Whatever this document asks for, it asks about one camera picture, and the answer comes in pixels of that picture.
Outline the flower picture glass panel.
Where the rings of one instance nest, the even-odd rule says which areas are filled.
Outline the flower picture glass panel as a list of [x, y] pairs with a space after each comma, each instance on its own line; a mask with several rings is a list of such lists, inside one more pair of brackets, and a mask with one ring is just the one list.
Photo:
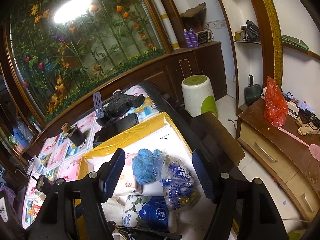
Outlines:
[[164, 54], [143, 0], [14, 0], [9, 44], [19, 81], [45, 123]]

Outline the floral pink tablecloth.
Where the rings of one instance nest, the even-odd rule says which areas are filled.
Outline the floral pink tablecloth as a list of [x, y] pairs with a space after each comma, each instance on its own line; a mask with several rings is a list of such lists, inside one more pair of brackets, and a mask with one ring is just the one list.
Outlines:
[[[143, 94], [145, 101], [140, 107], [131, 108], [121, 118], [131, 113], [136, 113], [138, 115], [138, 123], [141, 123], [159, 113], [151, 100], [151, 96], [142, 86], [133, 86], [125, 91], [124, 94], [134, 96]], [[33, 171], [30, 174], [25, 194], [22, 211], [22, 226], [25, 229], [34, 222], [43, 202], [43, 200], [39, 199], [39, 193], [35, 189], [36, 181], [31, 176], [38, 178], [41, 174], [44, 174], [51, 181], [55, 181], [60, 177], [66, 181], [77, 180], [82, 156], [92, 149], [94, 135], [101, 129], [96, 120], [95, 111], [91, 111], [76, 122], [76, 125], [86, 137], [85, 142], [79, 147], [76, 147], [63, 132], [45, 140], [43, 148], [37, 156], [41, 161], [41, 168], [37, 172]]]

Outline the blue white patterned plastic bag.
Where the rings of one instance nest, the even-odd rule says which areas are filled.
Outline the blue white patterned plastic bag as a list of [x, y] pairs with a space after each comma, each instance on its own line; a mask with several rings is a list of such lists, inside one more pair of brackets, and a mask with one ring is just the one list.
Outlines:
[[163, 197], [170, 211], [189, 210], [200, 199], [194, 188], [195, 179], [181, 159], [160, 153], [154, 161], [154, 173], [162, 184]]

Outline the beige toy gun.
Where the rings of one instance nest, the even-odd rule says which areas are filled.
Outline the beige toy gun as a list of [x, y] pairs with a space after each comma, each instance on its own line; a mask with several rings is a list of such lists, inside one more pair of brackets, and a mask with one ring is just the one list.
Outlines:
[[295, 123], [298, 126], [298, 134], [302, 136], [319, 134], [319, 128], [317, 128], [313, 122], [304, 123], [301, 117], [295, 119]]

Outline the black plastic bag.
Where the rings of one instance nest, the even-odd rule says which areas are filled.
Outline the black plastic bag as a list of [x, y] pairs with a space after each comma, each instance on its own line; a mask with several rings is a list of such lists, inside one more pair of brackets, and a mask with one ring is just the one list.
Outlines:
[[139, 227], [115, 226], [115, 229], [124, 239], [135, 240], [176, 240], [182, 239], [182, 235], [163, 233]]

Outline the red plastic bag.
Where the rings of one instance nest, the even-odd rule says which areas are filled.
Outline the red plastic bag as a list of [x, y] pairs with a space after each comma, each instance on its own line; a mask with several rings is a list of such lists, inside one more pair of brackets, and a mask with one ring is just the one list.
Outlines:
[[288, 114], [287, 102], [276, 80], [267, 77], [265, 92], [264, 118], [274, 127], [282, 127]]

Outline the clear plastic cup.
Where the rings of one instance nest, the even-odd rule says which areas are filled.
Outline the clear plastic cup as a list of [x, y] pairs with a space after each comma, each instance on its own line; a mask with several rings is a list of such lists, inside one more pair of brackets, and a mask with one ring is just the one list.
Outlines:
[[41, 168], [41, 161], [36, 155], [34, 155], [31, 161], [29, 161], [28, 174], [31, 174], [33, 171], [37, 172], [40, 168]]

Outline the wooden drawer cabinet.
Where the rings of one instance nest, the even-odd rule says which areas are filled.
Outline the wooden drawer cabinet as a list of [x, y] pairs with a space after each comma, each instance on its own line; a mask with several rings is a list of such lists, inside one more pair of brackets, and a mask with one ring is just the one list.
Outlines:
[[319, 211], [319, 161], [308, 145], [318, 135], [299, 136], [304, 145], [273, 127], [264, 118], [265, 102], [258, 99], [238, 115], [237, 141], [276, 180], [301, 216], [312, 221]]

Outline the white yellow rolled poster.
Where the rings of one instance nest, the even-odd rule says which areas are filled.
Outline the white yellow rolled poster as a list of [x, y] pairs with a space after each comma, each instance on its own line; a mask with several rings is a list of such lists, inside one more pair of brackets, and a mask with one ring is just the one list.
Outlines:
[[171, 44], [173, 50], [180, 49], [180, 46], [178, 44], [178, 40], [177, 40], [175, 32], [174, 32], [174, 29], [171, 25], [171, 22], [169, 20], [169, 17], [167, 15], [167, 12], [164, 8], [163, 3], [161, 2], [161, 0], [153, 0], [153, 3], [155, 4], [157, 11], [160, 15], [160, 18], [161, 18], [162, 23], [165, 27], [165, 30], [167, 32], [167, 35], [168, 35], [168, 38], [169, 38], [169, 41], [170, 41], [170, 44]]

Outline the pink tissue pack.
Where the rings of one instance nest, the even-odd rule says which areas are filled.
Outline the pink tissue pack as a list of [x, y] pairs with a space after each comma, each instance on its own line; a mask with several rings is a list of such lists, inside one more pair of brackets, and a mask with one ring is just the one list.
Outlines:
[[118, 183], [114, 190], [114, 194], [126, 195], [126, 194], [142, 193], [142, 186], [137, 183], [132, 170], [132, 163], [133, 163], [132, 160], [136, 156], [137, 156], [137, 153], [125, 153], [125, 165], [120, 174]]

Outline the black dustpan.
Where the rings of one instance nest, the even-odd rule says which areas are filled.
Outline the black dustpan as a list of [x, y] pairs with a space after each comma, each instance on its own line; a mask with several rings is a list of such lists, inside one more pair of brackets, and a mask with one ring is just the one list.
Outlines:
[[249, 86], [244, 88], [245, 100], [249, 106], [255, 103], [263, 92], [261, 85], [254, 84], [253, 80], [253, 75], [249, 74]]

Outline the purple bottle pair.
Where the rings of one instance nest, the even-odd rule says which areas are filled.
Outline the purple bottle pair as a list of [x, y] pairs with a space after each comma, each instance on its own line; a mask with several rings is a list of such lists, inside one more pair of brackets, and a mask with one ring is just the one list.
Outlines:
[[199, 46], [197, 36], [192, 28], [184, 29], [183, 35], [188, 48], [196, 48]]

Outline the black small device on table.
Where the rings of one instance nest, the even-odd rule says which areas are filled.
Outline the black small device on table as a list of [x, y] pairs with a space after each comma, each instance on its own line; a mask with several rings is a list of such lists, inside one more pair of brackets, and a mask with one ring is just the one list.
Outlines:
[[53, 182], [49, 180], [44, 174], [41, 174], [38, 178], [31, 176], [36, 181], [35, 189], [48, 195], [53, 187]]

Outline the white cloth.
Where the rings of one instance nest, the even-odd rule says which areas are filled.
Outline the white cloth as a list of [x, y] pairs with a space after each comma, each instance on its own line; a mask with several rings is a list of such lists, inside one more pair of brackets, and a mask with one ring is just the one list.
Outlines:
[[113, 221], [116, 225], [122, 225], [122, 215], [126, 200], [126, 195], [113, 195], [106, 203], [101, 204], [105, 218], [108, 222]]

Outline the light blue knitted cloth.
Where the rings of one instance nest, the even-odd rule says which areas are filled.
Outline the light blue knitted cloth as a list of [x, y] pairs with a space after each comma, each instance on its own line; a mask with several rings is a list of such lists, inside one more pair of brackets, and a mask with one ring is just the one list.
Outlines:
[[154, 163], [159, 154], [161, 154], [159, 149], [155, 149], [152, 152], [146, 148], [142, 148], [132, 159], [132, 172], [138, 184], [145, 185], [156, 180]]

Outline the blue tissue pack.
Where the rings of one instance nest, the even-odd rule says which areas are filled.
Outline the blue tissue pack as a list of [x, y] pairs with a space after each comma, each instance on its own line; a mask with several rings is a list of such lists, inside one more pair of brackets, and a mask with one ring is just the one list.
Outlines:
[[124, 205], [122, 226], [159, 232], [177, 232], [178, 213], [169, 211], [163, 196], [129, 195]]

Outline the purple phone stand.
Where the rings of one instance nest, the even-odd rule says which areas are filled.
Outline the purple phone stand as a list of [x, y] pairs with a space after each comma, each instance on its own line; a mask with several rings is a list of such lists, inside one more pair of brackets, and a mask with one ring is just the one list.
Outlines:
[[95, 116], [97, 118], [103, 118], [104, 117], [104, 110], [103, 110], [101, 94], [100, 94], [100, 92], [94, 92], [92, 95], [93, 95]]

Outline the white power strip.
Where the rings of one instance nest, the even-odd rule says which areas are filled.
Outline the white power strip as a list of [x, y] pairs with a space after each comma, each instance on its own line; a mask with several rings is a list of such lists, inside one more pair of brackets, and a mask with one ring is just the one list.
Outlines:
[[290, 92], [288, 93], [281, 93], [287, 103], [288, 107], [288, 115], [296, 119], [299, 115], [300, 111], [307, 111], [308, 113], [313, 114], [314, 110], [302, 100], [296, 99]]

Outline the black cylindrical cup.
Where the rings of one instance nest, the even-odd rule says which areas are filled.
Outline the black cylindrical cup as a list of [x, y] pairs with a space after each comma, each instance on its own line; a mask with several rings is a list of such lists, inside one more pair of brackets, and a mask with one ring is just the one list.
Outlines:
[[76, 146], [81, 146], [85, 140], [86, 137], [84, 133], [81, 132], [81, 130], [78, 128], [77, 125], [70, 126], [67, 122], [63, 124], [61, 127], [63, 133], [67, 134], [68, 139]]

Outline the pink fly swatter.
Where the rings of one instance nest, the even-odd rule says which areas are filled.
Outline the pink fly swatter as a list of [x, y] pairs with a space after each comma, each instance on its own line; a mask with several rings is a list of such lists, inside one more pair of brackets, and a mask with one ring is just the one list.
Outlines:
[[278, 127], [278, 130], [287, 134], [289, 137], [295, 139], [297, 142], [300, 142], [301, 144], [303, 144], [304, 146], [306, 146], [309, 151], [310, 154], [317, 160], [320, 161], [320, 146], [316, 145], [316, 144], [310, 144], [308, 145], [306, 142], [304, 142], [303, 140], [299, 139], [297, 136], [293, 135], [292, 133], [288, 132], [287, 130]]

